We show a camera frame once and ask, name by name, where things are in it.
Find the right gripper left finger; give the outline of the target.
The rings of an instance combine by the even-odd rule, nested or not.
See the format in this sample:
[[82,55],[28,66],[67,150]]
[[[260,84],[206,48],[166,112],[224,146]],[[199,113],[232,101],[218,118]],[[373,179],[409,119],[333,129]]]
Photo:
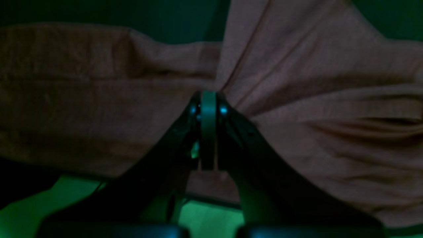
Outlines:
[[177,130],[177,135],[182,137],[182,141],[178,148],[177,160],[194,171],[198,170],[200,160],[201,95],[200,91],[196,91],[178,118],[181,120],[181,128]]

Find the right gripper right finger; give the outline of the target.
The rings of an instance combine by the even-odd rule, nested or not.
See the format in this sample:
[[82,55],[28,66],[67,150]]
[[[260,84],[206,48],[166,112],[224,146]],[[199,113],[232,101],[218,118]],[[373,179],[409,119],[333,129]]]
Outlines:
[[256,172],[261,135],[224,94],[201,94],[201,169]]

